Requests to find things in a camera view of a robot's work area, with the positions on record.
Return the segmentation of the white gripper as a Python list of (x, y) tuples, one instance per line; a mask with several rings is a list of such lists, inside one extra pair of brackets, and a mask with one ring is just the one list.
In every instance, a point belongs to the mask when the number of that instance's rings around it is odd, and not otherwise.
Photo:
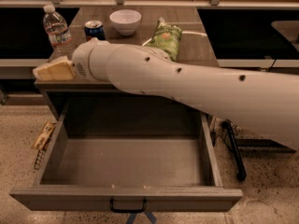
[[(79, 76), (92, 81), (108, 82), (107, 59), (112, 52), (112, 45), (107, 41), (92, 38), (79, 45), (72, 55), (72, 62)], [(67, 56), (58, 57), (49, 63), (39, 65), (33, 74), (39, 80), (72, 80), (75, 73), (72, 62)]]

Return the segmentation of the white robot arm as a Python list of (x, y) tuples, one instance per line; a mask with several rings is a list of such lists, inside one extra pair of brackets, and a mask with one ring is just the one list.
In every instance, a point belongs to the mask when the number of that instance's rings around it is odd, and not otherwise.
[(299, 150), (299, 76), (174, 63), (161, 49), (96, 38), (71, 59), (34, 69), (39, 80), (75, 75), (132, 94), (173, 99)]

